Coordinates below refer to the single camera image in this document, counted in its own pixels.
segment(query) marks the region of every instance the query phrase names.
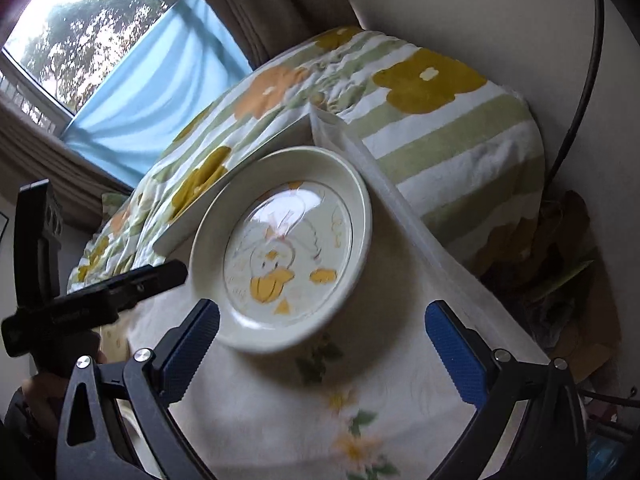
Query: metal screw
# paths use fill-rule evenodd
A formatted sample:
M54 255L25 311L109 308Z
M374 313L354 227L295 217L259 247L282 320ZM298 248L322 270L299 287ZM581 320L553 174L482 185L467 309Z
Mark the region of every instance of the metal screw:
M76 366L78 368L87 368L88 365L91 364L91 358L88 355L83 355L81 358L76 361Z
M494 352L494 358L496 361L500 361L501 363L508 363L511 361L511 354L502 348L498 348Z
M151 350L149 350L149 348L141 348L135 354L133 354L133 358L139 363L147 361L150 357Z
M554 359L554 366L558 370L566 370L568 365L564 359L562 359L561 357L556 357Z

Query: window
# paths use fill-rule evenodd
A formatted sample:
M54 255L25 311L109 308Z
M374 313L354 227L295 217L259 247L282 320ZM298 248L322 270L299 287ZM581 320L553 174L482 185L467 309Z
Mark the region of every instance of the window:
M177 0L32 0L0 54L0 92L59 135Z

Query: tree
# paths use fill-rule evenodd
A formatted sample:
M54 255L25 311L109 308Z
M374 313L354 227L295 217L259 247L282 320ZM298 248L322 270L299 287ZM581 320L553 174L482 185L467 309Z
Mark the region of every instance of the tree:
M30 40L22 65L77 112L166 10L162 0L80 0L53 7L43 33Z

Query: cable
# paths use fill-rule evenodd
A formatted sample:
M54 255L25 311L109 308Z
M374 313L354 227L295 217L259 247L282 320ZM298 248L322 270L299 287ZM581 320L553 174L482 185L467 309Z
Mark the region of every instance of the cable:
M616 404L617 406L627 406L629 408L640 408L640 400L637 399L623 399L622 397L613 397L610 395L599 394L596 392L590 392L589 390L583 390L578 388L578 393L583 397L589 397L591 399L603 400L609 404Z
M578 128L582 123L582 118L587 110L589 99L591 99L591 92L593 91L593 85L596 82L596 76L598 75L598 67L600 65L600 55L602 54L602 41L604 38L604 0L594 0L595 15L593 19L593 44L591 45L591 59L589 60L589 69L587 70L587 79L584 81L584 87L582 88L582 95L580 96L580 102L575 110L574 120L571 122L571 126L566 132L562 145L558 150L556 160L551 166L548 175L545 179L545 190L551 184L555 178L556 173L560 169L560 165L566 158L572 144L574 143L575 136L578 133Z

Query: yellow duck beak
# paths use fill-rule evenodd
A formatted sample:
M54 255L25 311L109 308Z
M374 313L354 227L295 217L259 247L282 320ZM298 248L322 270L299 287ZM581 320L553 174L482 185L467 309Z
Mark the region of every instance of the yellow duck beak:
M273 269L261 278L251 278L251 297L260 303L271 303L282 293L284 284L292 280L295 274L289 269Z

